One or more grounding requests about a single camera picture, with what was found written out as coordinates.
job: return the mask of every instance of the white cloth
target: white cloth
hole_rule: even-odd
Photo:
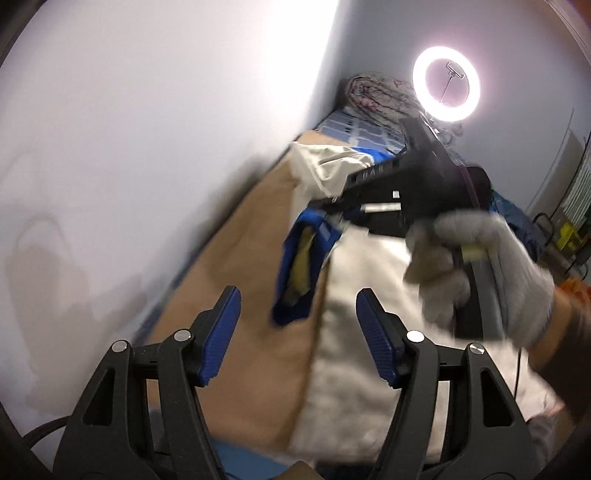
[[[324,154],[338,147],[323,147]],[[306,147],[300,145],[299,151]],[[302,158],[314,156],[314,147]],[[307,173],[317,171],[319,159],[309,163]],[[313,182],[298,176],[308,187],[327,182],[315,176]],[[339,194],[342,184],[332,183],[330,195]],[[303,198],[296,199],[299,205]],[[386,311],[396,313],[409,330],[420,330],[439,345],[464,348],[467,342],[427,325],[421,316],[416,287],[403,282],[410,261],[404,239],[368,235],[361,228],[345,230],[330,258],[319,344],[312,363],[308,393],[291,438],[290,451],[320,460],[344,462],[373,461],[382,447],[400,394],[392,390],[376,371],[375,364],[355,315],[359,290],[374,290]],[[509,342],[485,344],[505,381],[513,388],[517,353]],[[553,393],[527,368],[522,358],[518,404],[525,418],[544,410]],[[447,415],[447,384],[441,383],[427,460],[436,462],[441,454]]]
[[[310,200],[339,195],[349,173],[374,164],[367,153],[335,145],[303,145],[292,142],[291,174],[299,179],[291,199],[291,223]]]

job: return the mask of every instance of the yellow fabric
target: yellow fabric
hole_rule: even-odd
[[[301,232],[297,253],[291,265],[289,283],[283,295],[286,305],[294,306],[300,297],[310,291],[310,248],[316,233],[311,226]]]

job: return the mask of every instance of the blue fabric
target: blue fabric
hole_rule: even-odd
[[[374,159],[374,163],[382,163],[385,160],[389,160],[390,158],[394,158],[394,155],[390,152],[384,152],[381,150],[376,150],[374,148],[362,148],[362,147],[353,147],[353,150],[357,150],[361,153],[367,153]]]
[[[306,226],[311,226],[316,233],[309,251],[310,291],[300,297],[295,305],[290,306],[283,303],[282,298],[288,286],[291,266],[297,254],[301,233]],[[340,236],[341,231],[326,219],[324,212],[307,208],[300,213],[283,243],[283,258],[277,278],[277,296],[271,315],[275,323],[285,326],[293,320],[305,319],[310,316],[312,299],[322,264]]]
[[[545,238],[530,218],[517,205],[494,190],[489,210],[498,213],[505,219],[515,236],[525,246],[531,259],[537,262],[544,249]]]
[[[230,478],[240,480],[267,480],[281,475],[287,466],[274,462],[243,447],[212,440],[213,448]]]

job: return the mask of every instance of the gloved hand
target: gloved hand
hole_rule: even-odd
[[[444,245],[476,244],[488,252],[507,336],[517,348],[533,346],[544,336],[554,281],[531,261],[502,216],[475,210],[446,213],[433,223],[415,223],[406,242],[412,260],[404,279],[419,285],[426,321],[453,329],[454,306],[467,302],[470,284]]]

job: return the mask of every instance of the orange object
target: orange object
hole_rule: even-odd
[[[568,278],[558,286],[561,290],[571,294],[586,308],[591,310],[591,287],[580,278]]]

